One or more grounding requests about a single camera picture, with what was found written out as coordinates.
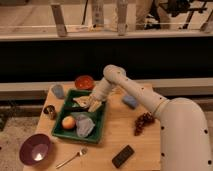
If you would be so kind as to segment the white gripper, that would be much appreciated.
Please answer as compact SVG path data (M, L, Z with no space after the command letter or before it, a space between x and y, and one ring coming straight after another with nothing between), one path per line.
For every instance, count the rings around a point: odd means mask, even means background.
M110 92L110 83L106 79L102 79L92 90L91 97L98 101L93 101L88 109L89 112L95 112L101 105L101 101L105 101ZM75 97L74 101L80 107L86 107L89 101L88 96Z

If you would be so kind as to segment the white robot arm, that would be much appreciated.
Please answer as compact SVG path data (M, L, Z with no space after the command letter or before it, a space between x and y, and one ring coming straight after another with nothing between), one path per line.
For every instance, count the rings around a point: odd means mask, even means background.
M107 65L86 106L90 111L120 86L160 122L161 171L213 171L207 119L201 107L188 98L168 99L126 76L116 65Z

